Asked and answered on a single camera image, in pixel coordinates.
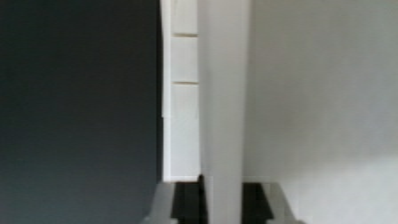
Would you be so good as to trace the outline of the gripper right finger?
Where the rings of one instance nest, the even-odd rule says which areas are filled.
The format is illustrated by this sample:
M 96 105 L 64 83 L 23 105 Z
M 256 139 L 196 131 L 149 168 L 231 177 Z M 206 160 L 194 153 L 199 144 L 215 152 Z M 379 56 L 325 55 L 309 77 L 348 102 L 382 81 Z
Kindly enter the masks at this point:
M 242 224 L 304 224 L 295 218 L 277 183 L 244 184 Z

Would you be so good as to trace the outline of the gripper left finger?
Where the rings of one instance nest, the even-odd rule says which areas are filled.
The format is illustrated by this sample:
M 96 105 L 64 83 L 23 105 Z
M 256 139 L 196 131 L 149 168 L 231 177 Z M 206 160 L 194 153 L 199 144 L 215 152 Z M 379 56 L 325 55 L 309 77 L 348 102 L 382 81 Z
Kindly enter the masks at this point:
M 141 224 L 208 224 L 205 176 L 194 182 L 162 182 Z

